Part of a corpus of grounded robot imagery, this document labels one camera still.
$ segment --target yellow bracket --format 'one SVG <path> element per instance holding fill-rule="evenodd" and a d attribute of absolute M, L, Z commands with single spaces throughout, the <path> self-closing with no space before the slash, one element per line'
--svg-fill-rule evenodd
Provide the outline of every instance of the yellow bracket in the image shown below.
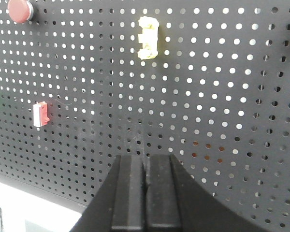
<path fill-rule="evenodd" d="M 143 28 L 142 34 L 139 34 L 139 43 L 143 46 L 137 54 L 140 59 L 153 59 L 158 55 L 159 22 L 155 18 L 143 16 L 139 19 L 139 25 Z"/>

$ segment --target white and red clip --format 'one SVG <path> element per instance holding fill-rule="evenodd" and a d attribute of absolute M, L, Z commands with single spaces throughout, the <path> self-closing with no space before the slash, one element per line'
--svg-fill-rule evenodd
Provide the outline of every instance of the white and red clip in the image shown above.
<path fill-rule="evenodd" d="M 35 127 L 45 126 L 49 122 L 47 117 L 47 103 L 39 102 L 33 105 L 33 125 Z"/>

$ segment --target red button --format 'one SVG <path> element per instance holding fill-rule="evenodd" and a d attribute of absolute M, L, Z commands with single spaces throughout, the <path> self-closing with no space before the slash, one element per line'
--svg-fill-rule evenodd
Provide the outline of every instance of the red button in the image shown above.
<path fill-rule="evenodd" d="M 33 16 L 32 4 L 27 0 L 9 0 L 8 10 L 11 19 L 16 23 L 25 23 Z"/>

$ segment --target red object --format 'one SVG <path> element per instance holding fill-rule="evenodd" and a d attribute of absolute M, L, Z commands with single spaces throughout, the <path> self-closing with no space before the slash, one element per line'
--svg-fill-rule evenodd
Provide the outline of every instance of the red object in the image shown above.
<path fill-rule="evenodd" d="M 9 16 L 16 23 L 25 23 L 32 19 L 33 7 L 27 0 L 9 0 Z"/>
<path fill-rule="evenodd" d="M 42 106 L 41 123 L 44 126 L 49 122 L 49 117 L 47 117 L 47 103 L 39 102 L 38 104 Z"/>

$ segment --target pegboard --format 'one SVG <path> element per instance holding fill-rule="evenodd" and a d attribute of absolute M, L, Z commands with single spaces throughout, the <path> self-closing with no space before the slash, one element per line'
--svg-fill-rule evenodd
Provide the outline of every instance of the pegboard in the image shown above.
<path fill-rule="evenodd" d="M 0 0 L 2 178 L 87 205 L 115 155 L 175 154 L 231 210 L 290 232 L 290 0 L 32 3 L 16 25 Z M 137 57 L 143 15 L 153 60 Z"/>

